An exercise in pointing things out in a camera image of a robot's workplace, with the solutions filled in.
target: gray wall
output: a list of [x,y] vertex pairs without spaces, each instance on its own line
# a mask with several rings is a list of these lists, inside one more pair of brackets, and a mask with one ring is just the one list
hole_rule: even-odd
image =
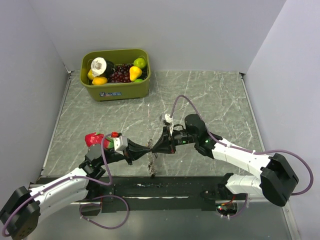
[[[291,150],[309,163],[313,188],[291,197],[303,240],[320,239],[320,2],[287,0],[245,76],[245,85],[268,150]],[[294,158],[298,190],[308,172]]]
[[143,48],[154,70],[247,72],[286,0],[29,0],[68,70]]
[[0,1],[0,29],[2,208],[40,174],[68,74],[28,1]]

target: gray marble table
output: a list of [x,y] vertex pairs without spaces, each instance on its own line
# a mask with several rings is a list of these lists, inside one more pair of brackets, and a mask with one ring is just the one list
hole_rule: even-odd
[[[63,176],[76,168],[87,152],[86,134],[121,132],[141,145],[158,140],[162,132],[161,113],[170,113],[177,95],[184,94],[195,104],[211,132],[234,144],[261,150],[253,115],[237,72],[157,71],[150,80],[149,95],[141,99],[96,102],[79,82],[79,72],[72,74],[43,177]],[[174,123],[194,113],[181,99],[174,113]],[[148,176],[148,157],[129,166],[125,161],[110,164],[116,176]],[[247,174],[223,161],[200,155],[192,145],[179,146],[176,154],[159,154],[155,160],[158,176],[222,176]]]

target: green fruit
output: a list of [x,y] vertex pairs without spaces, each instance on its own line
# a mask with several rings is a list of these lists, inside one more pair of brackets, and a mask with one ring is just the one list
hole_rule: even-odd
[[140,68],[140,69],[144,69],[146,67],[147,63],[143,58],[139,57],[136,60],[134,60],[133,65]]

